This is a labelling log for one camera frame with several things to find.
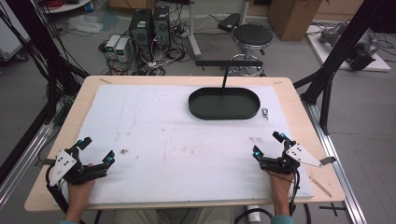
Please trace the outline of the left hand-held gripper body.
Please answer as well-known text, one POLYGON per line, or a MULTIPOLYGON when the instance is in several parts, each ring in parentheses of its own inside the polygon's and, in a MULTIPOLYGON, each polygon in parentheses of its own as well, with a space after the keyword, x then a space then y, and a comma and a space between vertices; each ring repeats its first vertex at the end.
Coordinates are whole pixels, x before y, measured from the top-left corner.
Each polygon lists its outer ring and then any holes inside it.
POLYGON ((49 178, 51 187, 54 187, 62 179, 72 185, 79 185, 106 176, 108 156, 105 156, 100 164, 83 165, 79 159, 80 150, 81 147, 71 147, 58 153, 49 178))

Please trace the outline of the person's left hand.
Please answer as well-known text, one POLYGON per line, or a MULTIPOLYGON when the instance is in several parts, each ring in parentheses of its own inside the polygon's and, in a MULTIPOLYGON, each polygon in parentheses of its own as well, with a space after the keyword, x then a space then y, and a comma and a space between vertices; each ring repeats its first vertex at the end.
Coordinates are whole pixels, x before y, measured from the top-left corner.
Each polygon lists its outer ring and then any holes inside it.
POLYGON ((78 184, 78 185, 68 185, 68 196, 69 196, 69 206, 72 208, 85 208, 89 204, 89 199, 91 196, 94 180, 78 184))

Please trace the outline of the person's right hand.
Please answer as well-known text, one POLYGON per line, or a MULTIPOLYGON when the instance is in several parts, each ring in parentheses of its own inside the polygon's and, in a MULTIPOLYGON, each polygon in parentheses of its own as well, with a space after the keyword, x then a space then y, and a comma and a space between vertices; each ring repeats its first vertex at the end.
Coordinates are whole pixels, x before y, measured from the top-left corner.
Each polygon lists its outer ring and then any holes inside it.
POLYGON ((289 198, 290 186, 294 175, 282 175, 274 172, 268 173, 270 177, 272 200, 274 204, 286 204, 289 198))

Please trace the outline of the thin wooden stick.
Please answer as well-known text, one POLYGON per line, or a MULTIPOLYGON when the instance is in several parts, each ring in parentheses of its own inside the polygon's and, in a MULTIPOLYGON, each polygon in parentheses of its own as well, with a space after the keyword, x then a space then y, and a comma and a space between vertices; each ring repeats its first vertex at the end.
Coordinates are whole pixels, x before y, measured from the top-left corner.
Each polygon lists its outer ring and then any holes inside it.
POLYGON ((309 179, 319 188, 321 189, 328 197, 332 198, 332 194, 324 187, 322 186, 314 177, 311 175, 309 176, 309 179))

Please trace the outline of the white cylinder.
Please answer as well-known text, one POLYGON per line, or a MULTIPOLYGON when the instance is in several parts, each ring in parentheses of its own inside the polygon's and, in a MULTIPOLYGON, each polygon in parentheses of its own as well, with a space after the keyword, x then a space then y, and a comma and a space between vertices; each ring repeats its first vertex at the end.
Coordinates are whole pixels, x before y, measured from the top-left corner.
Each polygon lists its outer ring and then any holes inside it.
POLYGON ((259 224, 261 222, 261 215, 257 211, 258 208, 258 205, 247 206, 247 222, 249 224, 259 224))

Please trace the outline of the white floor board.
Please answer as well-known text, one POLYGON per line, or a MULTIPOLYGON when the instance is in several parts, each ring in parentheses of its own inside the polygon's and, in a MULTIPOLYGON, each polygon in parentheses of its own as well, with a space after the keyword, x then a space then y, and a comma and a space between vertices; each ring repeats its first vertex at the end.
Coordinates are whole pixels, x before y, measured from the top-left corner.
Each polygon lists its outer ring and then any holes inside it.
MULTIPOLYGON (((324 64, 326 59, 328 58, 330 52, 332 51, 332 47, 328 43, 320 43, 319 38, 321 34, 321 29, 316 25, 310 25, 307 32, 306 38, 311 45, 312 49, 316 53, 318 60, 321 64, 324 64)), ((373 62, 368 64, 364 71, 372 71, 372 72, 388 72, 391 68, 387 65, 387 63, 382 60, 376 53, 373 55, 375 59, 373 62)))

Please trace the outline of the white power supply unit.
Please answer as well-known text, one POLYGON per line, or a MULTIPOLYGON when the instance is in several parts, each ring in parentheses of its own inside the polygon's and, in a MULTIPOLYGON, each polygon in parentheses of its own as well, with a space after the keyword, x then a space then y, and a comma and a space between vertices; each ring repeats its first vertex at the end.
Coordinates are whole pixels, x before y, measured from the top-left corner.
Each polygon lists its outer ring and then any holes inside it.
POLYGON ((108 59, 110 60, 117 59, 116 46, 118 45, 119 40, 120 40, 120 35, 113 35, 107 41, 105 45, 105 49, 106 49, 106 56, 108 59))
POLYGON ((130 57, 129 41, 122 37, 116 46, 117 59, 120 63, 127 63, 130 57))

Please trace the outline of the black round stool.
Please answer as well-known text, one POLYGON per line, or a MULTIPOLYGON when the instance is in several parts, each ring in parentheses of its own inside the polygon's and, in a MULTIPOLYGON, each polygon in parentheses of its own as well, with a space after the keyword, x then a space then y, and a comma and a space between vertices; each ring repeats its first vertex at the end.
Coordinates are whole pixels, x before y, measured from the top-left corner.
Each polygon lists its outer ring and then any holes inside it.
MULTIPOLYGON (((233 30, 233 40, 242 52, 235 54, 231 61, 258 62, 259 59, 253 55, 253 51, 258 50, 264 55, 264 50, 272 43, 273 35, 269 29, 259 24, 248 23, 239 25, 233 30)), ((245 77, 265 77, 262 65, 232 66, 230 72, 245 77)))

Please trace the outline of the grey robot part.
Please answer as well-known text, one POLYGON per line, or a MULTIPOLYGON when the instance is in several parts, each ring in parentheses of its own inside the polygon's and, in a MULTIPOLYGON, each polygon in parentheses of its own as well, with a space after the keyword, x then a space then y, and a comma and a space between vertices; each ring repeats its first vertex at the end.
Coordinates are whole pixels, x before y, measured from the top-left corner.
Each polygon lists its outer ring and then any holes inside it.
POLYGON ((338 42, 345 29, 347 28, 347 24, 344 22, 339 22, 332 29, 323 31, 320 35, 319 42, 320 43, 328 43, 332 47, 338 42))

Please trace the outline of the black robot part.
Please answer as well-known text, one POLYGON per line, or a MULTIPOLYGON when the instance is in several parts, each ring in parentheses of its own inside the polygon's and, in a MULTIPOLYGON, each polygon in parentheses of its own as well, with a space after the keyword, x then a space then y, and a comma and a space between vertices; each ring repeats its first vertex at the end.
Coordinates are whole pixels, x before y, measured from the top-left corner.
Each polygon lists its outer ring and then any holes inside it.
POLYGON ((362 37, 346 58, 354 71, 361 71, 375 61, 373 55, 378 51, 378 40, 374 37, 362 37))

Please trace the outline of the brown cardboard box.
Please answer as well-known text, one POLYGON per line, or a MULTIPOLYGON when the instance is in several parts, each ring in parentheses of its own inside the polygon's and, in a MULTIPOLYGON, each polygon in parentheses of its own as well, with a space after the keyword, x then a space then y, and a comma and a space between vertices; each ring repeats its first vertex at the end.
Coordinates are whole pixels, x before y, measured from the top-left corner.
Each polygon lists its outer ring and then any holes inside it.
POLYGON ((323 0, 272 0, 268 21, 281 41, 301 41, 323 0))

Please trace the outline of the clear plastic bag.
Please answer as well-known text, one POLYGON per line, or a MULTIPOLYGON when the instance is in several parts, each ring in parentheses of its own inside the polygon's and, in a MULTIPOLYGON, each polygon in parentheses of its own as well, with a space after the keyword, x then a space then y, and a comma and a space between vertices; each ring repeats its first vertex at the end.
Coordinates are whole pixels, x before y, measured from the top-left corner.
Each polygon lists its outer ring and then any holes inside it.
POLYGON ((98 34, 103 29, 103 24, 96 16, 80 15, 68 20, 68 27, 90 34, 98 34))

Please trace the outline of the black flat case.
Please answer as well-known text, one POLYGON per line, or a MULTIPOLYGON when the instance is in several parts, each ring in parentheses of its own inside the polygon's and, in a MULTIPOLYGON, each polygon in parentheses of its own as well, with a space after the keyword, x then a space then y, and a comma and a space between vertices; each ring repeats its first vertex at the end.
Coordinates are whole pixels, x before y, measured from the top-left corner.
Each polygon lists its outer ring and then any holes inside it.
POLYGON ((239 25, 241 15, 239 13, 232 13, 227 18, 219 22, 218 28, 222 31, 231 32, 239 25))

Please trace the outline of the white desk leg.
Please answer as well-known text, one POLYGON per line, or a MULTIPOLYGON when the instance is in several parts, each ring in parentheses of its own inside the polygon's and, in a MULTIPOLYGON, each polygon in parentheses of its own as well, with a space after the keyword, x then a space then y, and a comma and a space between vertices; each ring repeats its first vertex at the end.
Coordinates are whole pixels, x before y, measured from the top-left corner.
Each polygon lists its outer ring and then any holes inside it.
POLYGON ((188 29, 188 39, 190 41, 191 50, 193 52, 193 57, 195 59, 200 59, 202 52, 198 46, 197 40, 194 35, 194 0, 188 0, 189 2, 189 29, 188 29))

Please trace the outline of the aluminium rail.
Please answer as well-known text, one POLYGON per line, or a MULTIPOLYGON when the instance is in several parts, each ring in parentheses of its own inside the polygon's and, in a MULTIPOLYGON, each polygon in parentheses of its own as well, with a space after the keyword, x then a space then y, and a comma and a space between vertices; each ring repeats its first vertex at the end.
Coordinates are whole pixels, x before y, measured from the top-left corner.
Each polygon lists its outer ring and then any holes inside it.
POLYGON ((318 139, 322 144, 324 151, 328 156, 336 158, 336 162, 332 164, 334 171, 340 181, 342 189, 346 195, 344 199, 344 205, 347 210, 348 216, 353 224, 368 224, 367 220, 361 210, 357 197, 351 187, 347 174, 344 170, 342 163, 339 161, 337 151, 333 145, 332 139, 329 135, 326 135, 322 128, 319 126, 320 113, 315 105, 308 105, 303 103, 304 109, 313 124, 313 127, 318 135, 318 139))
POLYGON ((54 123, 41 125, 36 132, 29 131, 31 136, 22 141, 22 154, 12 162, 11 170, 6 175, 4 181, 0 184, 0 211, 5 207, 16 187, 29 170, 29 167, 38 155, 39 150, 45 145, 50 138, 54 128, 54 123))

